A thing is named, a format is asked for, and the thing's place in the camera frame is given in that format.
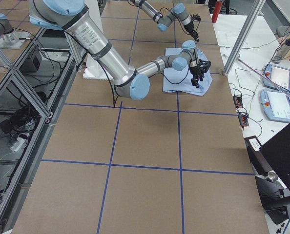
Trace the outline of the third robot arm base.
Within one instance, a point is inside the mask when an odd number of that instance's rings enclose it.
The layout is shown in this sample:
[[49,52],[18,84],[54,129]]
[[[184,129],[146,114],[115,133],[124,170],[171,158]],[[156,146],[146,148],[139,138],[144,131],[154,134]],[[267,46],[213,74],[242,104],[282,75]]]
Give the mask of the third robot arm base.
[[22,46],[20,37],[9,22],[7,16],[0,13],[0,47],[19,49]]

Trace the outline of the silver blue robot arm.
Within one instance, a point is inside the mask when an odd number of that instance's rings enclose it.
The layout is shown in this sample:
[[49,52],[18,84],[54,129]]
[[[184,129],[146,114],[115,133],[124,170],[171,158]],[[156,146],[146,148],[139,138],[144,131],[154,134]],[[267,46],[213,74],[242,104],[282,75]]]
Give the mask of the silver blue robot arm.
[[183,3],[178,3],[174,7],[168,9],[162,7],[156,10],[147,0],[128,0],[130,5],[143,10],[155,23],[160,31],[166,31],[169,26],[176,20],[180,23],[183,32],[190,35],[196,42],[199,42],[199,35],[195,28],[194,21],[201,21],[200,16],[190,15]]
[[89,14],[89,8],[83,0],[31,0],[29,17],[33,25],[52,30],[62,30],[73,36],[74,40],[90,56],[105,68],[113,78],[112,90],[120,97],[141,100],[150,89],[149,78],[172,67],[181,71],[188,67],[192,74],[191,83],[199,88],[204,74],[208,72],[210,61],[201,60],[195,43],[199,36],[194,29],[196,15],[189,15],[185,6],[179,3],[172,7],[167,16],[163,16],[146,0],[134,0],[134,6],[142,9],[161,31],[166,30],[175,20],[185,28],[192,40],[182,45],[177,55],[160,56],[140,68],[128,65],[104,36]]

